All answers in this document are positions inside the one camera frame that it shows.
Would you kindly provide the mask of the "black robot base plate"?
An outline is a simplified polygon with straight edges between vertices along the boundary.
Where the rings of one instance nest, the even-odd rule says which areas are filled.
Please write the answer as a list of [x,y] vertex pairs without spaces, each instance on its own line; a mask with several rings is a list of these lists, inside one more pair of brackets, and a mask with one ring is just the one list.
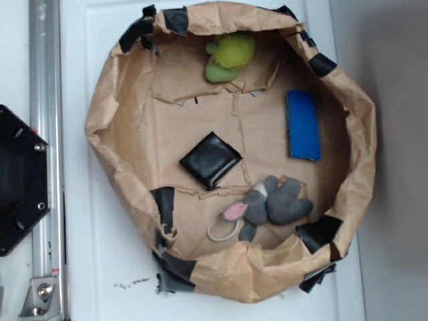
[[47,144],[1,105],[1,256],[9,255],[50,210]]

